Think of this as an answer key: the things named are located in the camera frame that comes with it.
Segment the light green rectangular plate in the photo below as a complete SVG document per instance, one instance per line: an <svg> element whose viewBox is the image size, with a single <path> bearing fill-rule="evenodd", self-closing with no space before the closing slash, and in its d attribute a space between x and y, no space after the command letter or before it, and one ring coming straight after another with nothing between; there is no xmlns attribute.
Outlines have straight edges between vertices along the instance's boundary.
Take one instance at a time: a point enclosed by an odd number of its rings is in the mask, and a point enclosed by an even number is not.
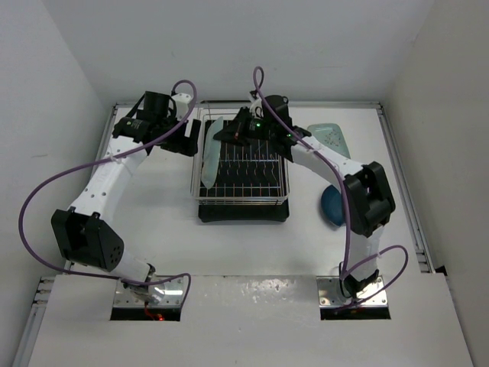
<svg viewBox="0 0 489 367"><path fill-rule="evenodd" d="M224 119L219 116L207 130L204 152L202 156L201 181L204 187L210 190L215 184L218 169L222 142L214 139L214 135L219 133L224 127Z"/></svg>

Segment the dark blue round plate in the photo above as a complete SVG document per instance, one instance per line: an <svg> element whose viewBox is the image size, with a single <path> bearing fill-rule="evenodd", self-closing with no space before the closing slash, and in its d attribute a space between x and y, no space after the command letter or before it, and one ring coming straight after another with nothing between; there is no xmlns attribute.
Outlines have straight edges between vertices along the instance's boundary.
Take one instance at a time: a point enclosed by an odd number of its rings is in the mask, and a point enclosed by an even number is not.
<svg viewBox="0 0 489 367"><path fill-rule="evenodd" d="M323 216L334 226L345 224L341 193L333 186L326 187L321 195L320 208Z"/></svg>

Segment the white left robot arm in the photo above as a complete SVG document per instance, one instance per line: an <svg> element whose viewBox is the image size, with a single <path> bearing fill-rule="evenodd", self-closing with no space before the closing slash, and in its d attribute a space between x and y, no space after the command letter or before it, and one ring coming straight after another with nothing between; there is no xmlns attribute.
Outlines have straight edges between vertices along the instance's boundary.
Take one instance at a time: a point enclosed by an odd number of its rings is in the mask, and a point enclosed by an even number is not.
<svg viewBox="0 0 489 367"><path fill-rule="evenodd" d="M51 218L61 255L68 261L91 266L121 279L124 287L148 304L164 298L165 287L155 284L153 265L133 256L111 227L126 186L148 157L147 143L167 133L189 111L192 97L185 93L146 92L141 101L112 130L100 164L83 192L67 210Z"/></svg>

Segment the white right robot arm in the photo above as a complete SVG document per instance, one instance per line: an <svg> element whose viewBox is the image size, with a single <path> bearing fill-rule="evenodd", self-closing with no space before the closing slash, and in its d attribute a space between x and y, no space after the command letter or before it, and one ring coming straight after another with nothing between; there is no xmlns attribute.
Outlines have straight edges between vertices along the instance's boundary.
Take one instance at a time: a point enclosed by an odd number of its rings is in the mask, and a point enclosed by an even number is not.
<svg viewBox="0 0 489 367"><path fill-rule="evenodd" d="M353 161L294 125L287 97L254 96L252 104L240 108L213 138L237 146L247 146L253 139L266 141L281 157L308 168L340 192L346 242L339 279L344 291L356 298L379 275L381 236L396 209L384 167L376 161Z"/></svg>

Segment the black drip tray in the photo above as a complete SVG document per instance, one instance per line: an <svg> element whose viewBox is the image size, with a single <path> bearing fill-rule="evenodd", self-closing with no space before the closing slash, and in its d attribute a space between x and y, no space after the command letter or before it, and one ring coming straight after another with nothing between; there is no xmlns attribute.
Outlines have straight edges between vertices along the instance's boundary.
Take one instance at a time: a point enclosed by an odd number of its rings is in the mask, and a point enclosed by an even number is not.
<svg viewBox="0 0 489 367"><path fill-rule="evenodd" d="M288 198L280 205L200 205L198 202L198 217L202 222L230 220L283 222L287 220L289 214Z"/></svg>

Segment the light green plate with berries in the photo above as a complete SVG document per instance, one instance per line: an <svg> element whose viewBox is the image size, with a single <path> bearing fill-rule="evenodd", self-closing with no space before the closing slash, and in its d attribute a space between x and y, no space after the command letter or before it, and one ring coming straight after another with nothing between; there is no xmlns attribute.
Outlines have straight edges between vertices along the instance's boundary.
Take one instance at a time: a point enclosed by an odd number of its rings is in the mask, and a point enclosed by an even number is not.
<svg viewBox="0 0 489 367"><path fill-rule="evenodd" d="M331 148L336 153L350 158L350 152L345 137L339 125L335 123L324 123L309 125L307 130L323 145Z"/></svg>

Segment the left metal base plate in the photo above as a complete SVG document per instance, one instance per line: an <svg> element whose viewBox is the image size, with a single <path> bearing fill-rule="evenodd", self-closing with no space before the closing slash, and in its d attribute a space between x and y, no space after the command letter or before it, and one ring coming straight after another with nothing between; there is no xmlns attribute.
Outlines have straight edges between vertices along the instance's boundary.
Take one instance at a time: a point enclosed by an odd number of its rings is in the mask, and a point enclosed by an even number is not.
<svg viewBox="0 0 489 367"><path fill-rule="evenodd" d="M113 306L122 309L142 309L147 303L149 308L154 309L179 308L182 305L186 286L187 281L184 277L148 287L118 282Z"/></svg>

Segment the metal base plate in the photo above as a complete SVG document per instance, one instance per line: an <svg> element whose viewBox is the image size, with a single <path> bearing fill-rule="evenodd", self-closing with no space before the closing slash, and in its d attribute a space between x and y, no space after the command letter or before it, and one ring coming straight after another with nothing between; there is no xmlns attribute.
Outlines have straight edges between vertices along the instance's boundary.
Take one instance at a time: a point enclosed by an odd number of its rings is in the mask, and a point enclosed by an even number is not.
<svg viewBox="0 0 489 367"><path fill-rule="evenodd" d="M347 306L352 301L358 303L361 301L359 307L388 307L387 292L384 290L384 279L382 276L377 277L376 280L359 291L355 297L350 296L346 289L340 286L338 277L318 277L316 283L321 309L334 309Z"/></svg>
<svg viewBox="0 0 489 367"><path fill-rule="evenodd" d="M113 306L122 309L142 309L147 303L149 308L154 309L179 308L182 305L186 286L187 281L184 277L148 287L118 282Z"/></svg>

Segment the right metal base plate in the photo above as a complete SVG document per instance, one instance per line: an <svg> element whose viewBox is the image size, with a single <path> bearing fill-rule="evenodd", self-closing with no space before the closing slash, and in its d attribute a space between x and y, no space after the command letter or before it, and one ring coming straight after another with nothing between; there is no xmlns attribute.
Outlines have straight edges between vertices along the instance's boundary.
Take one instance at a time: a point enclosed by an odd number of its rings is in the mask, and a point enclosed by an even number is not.
<svg viewBox="0 0 489 367"><path fill-rule="evenodd" d="M376 280L359 291L355 297L350 296L346 289L340 286L338 277L318 277L316 283L321 309L334 309L347 306L352 301L358 303L361 301L359 307L388 307L387 292L384 290L384 279L382 276L377 277Z"/></svg>

